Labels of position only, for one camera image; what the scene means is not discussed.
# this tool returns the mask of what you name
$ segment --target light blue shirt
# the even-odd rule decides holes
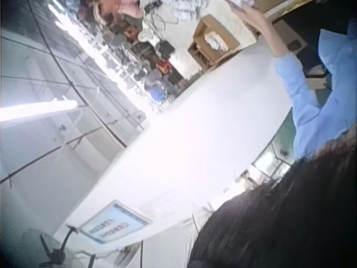
[[[294,150],[298,159],[311,156],[356,122],[356,37],[352,21],[348,35],[321,30],[319,56],[332,74],[332,92],[323,107],[318,104],[315,92],[308,88],[302,65],[294,54],[277,59],[277,72],[292,103],[296,126]]]

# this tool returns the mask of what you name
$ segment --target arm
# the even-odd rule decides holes
[[[290,97],[293,120],[298,130],[320,113],[315,92],[306,84],[300,61],[289,52],[273,25],[258,10],[246,6],[238,8],[231,5],[231,8],[244,22],[262,33],[270,51],[277,58],[277,73],[282,78]]]

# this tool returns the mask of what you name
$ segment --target merchandise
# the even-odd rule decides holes
[[[179,21],[196,21],[198,19],[198,15],[196,11],[176,9],[175,18]]]
[[[242,7],[242,4],[245,4],[249,7],[254,6],[254,0],[230,0],[230,1],[236,4],[238,7]]]
[[[227,44],[224,42],[222,37],[220,37],[216,32],[206,33],[205,40],[214,50],[229,50]]]
[[[163,0],[170,6],[179,21],[197,21],[202,9],[206,8],[209,0]]]

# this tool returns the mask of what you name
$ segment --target glass panel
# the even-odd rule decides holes
[[[281,161],[275,157],[274,149],[269,145],[253,165],[262,173],[271,177],[277,170]]]

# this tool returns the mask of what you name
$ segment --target cardboard box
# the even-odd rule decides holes
[[[227,44],[229,50],[213,49],[205,40],[205,34],[209,32],[216,32]],[[239,42],[212,15],[207,15],[200,20],[193,38],[189,53],[204,71],[217,67],[223,59],[235,53],[239,47]]]
[[[277,5],[285,2],[286,0],[254,0],[255,5],[257,8],[262,12],[265,13],[270,9],[276,7]]]

